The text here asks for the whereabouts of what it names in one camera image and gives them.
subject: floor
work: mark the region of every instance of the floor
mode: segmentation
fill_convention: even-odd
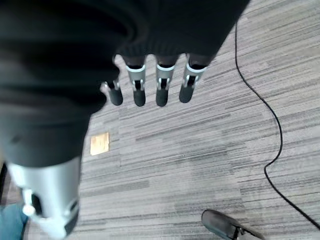
[[[234,30],[189,104],[179,102],[178,60],[166,107],[156,106],[155,61],[147,58],[146,105],[133,101],[121,58],[124,103],[91,119],[80,185],[81,214],[69,240],[205,239],[210,208],[268,240],[311,240],[317,230],[270,187],[263,167],[279,149],[273,116],[240,79]],[[269,168],[275,185],[320,222],[320,5],[253,0],[238,26],[238,60],[283,127],[283,152]],[[90,137],[109,132],[110,151],[90,156]],[[7,203],[14,202],[10,186]],[[46,239],[33,223],[25,239]]]

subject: power cord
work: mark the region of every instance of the power cord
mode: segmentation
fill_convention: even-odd
[[[264,166],[263,170],[264,170],[264,175],[266,177],[266,179],[268,180],[268,182],[270,183],[271,187],[280,195],[280,197],[282,197],[291,207],[293,207],[295,210],[297,210],[300,214],[302,214],[302,216],[304,216],[310,223],[312,223],[318,230],[320,230],[320,225],[314,221],[310,216],[308,216],[304,211],[302,211],[299,207],[297,207],[294,203],[292,203],[289,199],[287,199],[273,184],[273,182],[270,180],[268,172],[267,172],[267,168],[273,164],[280,156],[283,146],[284,146],[284,140],[283,140],[283,133],[282,133],[282,128],[281,128],[281,124],[280,121],[275,113],[275,111],[270,107],[270,105],[266,102],[266,100],[260,96],[259,93],[257,93],[257,91],[247,82],[247,80],[244,78],[244,76],[242,75],[240,69],[239,69],[239,65],[238,65],[238,46],[237,46],[237,33],[238,33],[238,22],[236,22],[235,24],[235,34],[234,34],[234,60],[235,60],[235,66],[236,69],[240,75],[240,77],[242,78],[243,82],[245,83],[245,85],[248,86],[248,88],[250,88],[252,90],[252,92],[255,93],[255,95],[258,96],[258,98],[268,107],[268,109],[270,110],[270,112],[273,114],[274,119],[277,122],[278,128],[279,128],[279,133],[280,133],[280,147],[278,150],[277,155],[275,156],[275,158],[269,162],[267,165]]]

